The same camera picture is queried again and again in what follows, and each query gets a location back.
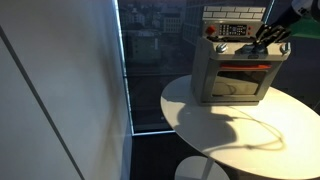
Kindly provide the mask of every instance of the floor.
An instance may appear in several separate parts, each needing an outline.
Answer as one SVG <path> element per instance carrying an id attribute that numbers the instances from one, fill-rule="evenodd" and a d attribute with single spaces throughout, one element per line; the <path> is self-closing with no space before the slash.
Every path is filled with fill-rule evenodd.
<path id="1" fill-rule="evenodd" d="M 201 154 L 175 133 L 133 137 L 131 180 L 174 180 L 178 164 Z M 220 166 L 230 180 L 272 180 Z"/>

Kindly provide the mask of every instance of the table pedestal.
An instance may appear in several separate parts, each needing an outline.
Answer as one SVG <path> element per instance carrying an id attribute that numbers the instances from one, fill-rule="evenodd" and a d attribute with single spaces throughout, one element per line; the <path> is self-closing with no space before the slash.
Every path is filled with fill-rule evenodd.
<path id="1" fill-rule="evenodd" d="M 175 180 L 229 180 L 229 177 L 213 159 L 191 156 L 179 164 Z"/>

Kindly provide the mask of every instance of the table top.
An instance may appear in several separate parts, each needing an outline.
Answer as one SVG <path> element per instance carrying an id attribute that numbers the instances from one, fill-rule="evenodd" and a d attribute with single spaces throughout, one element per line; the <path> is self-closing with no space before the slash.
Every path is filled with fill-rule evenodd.
<path id="1" fill-rule="evenodd" d="M 198 106 L 190 80 L 169 83 L 161 107 L 170 126 L 195 149 L 260 176 L 320 176 L 320 117 L 312 109 L 272 87 L 257 106 Z"/>

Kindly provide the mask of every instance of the oven window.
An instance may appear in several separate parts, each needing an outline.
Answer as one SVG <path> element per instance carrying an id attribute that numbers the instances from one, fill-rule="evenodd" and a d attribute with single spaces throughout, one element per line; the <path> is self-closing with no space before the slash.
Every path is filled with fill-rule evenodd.
<path id="1" fill-rule="evenodd" d="M 212 96 L 255 95 L 267 71 L 219 71 Z"/>

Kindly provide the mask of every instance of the oven handle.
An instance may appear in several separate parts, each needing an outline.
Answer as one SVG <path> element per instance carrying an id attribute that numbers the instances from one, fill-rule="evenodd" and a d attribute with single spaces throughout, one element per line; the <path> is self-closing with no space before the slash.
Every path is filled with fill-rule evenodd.
<path id="1" fill-rule="evenodd" d="M 271 65 L 258 64 L 258 65 L 230 65 L 221 64 L 220 68 L 228 70 L 266 70 L 270 69 Z"/>

